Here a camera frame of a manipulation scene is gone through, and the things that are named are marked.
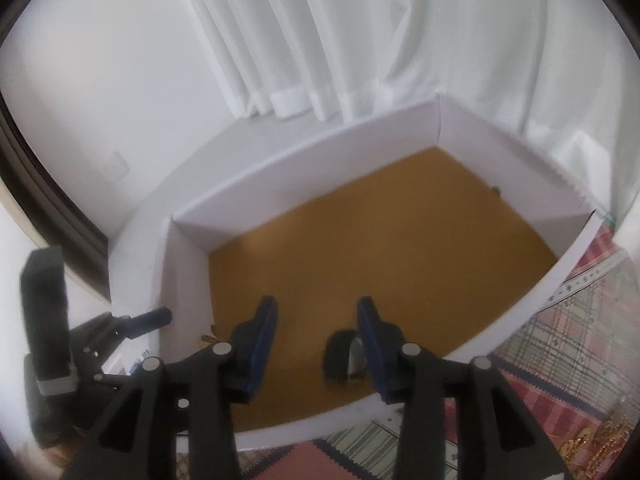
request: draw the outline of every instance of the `black foam pad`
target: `black foam pad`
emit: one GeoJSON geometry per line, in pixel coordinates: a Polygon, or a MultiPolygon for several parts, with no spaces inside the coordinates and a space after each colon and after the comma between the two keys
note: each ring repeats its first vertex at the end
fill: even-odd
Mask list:
{"type": "Polygon", "coordinates": [[[60,247],[33,251],[20,276],[22,314],[39,381],[69,375],[65,264],[60,247]]]}

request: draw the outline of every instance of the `cardboard box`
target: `cardboard box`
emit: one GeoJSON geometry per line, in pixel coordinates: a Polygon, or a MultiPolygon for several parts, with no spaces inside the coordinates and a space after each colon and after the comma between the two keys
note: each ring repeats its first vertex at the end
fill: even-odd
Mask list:
{"type": "MultiPolygon", "coordinates": [[[[155,243],[149,239],[146,256],[126,246],[132,241],[135,245],[135,229],[125,228],[115,241],[110,257],[112,294],[130,304],[141,287],[148,307],[162,304],[172,309],[174,321],[161,331],[159,352],[167,362],[183,359],[198,349],[197,338],[214,322],[209,253],[315,197],[434,146],[488,186],[499,187],[502,199],[558,257],[520,301],[448,358],[468,362],[487,354],[545,304],[582,256],[604,216],[589,196],[523,139],[495,128],[446,98],[319,130],[303,142],[290,142],[289,147],[270,156],[254,158],[224,182],[199,194],[190,190],[180,196],[180,189],[189,189],[184,175],[182,180],[168,183],[174,191],[170,205],[162,207],[172,208],[170,216],[165,210],[164,218],[159,219],[161,236],[155,243]]],[[[141,222],[138,219],[140,233],[141,222]]],[[[150,340],[151,353],[157,351],[157,344],[150,340]]],[[[388,410],[378,396],[370,396],[305,420],[238,434],[238,447],[273,447],[308,440],[384,416],[388,410]]]]}

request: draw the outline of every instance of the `metal screw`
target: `metal screw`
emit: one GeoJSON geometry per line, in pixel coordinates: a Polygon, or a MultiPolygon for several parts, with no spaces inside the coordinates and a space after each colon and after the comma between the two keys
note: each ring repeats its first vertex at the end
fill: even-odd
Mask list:
{"type": "Polygon", "coordinates": [[[489,368],[491,368],[491,361],[489,361],[489,359],[483,355],[480,357],[475,357],[473,362],[474,365],[481,370],[488,370],[489,368]]]}
{"type": "Polygon", "coordinates": [[[215,355],[227,355],[231,352],[232,346],[229,343],[220,342],[213,345],[213,353],[215,355]]]}
{"type": "Polygon", "coordinates": [[[160,359],[157,357],[147,357],[144,361],[142,361],[142,369],[147,372],[152,372],[156,370],[160,366],[160,359]]]}
{"type": "Polygon", "coordinates": [[[416,343],[404,343],[402,345],[402,353],[409,357],[415,357],[422,351],[420,345],[416,343]]]}

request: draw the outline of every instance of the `curtain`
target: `curtain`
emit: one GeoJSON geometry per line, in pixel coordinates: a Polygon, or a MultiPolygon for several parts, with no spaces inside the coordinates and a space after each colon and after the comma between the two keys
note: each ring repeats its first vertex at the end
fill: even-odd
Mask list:
{"type": "Polygon", "coordinates": [[[189,1],[236,118],[312,109],[350,121],[449,88],[522,123],[542,0],[189,1]]]}
{"type": "Polygon", "coordinates": [[[640,62],[601,0],[187,1],[236,118],[446,94],[564,167],[640,261],[640,62]]]}

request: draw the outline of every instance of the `brown box floor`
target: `brown box floor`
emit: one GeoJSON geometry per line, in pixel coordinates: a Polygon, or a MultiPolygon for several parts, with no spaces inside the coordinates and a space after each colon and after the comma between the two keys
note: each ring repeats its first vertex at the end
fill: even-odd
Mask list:
{"type": "Polygon", "coordinates": [[[512,307],[555,257],[464,166],[433,148],[258,227],[209,257],[216,335],[280,305],[264,386],[234,405],[237,431],[316,415],[369,395],[368,380],[324,384],[328,337],[355,327],[359,297],[439,356],[512,307]]]}

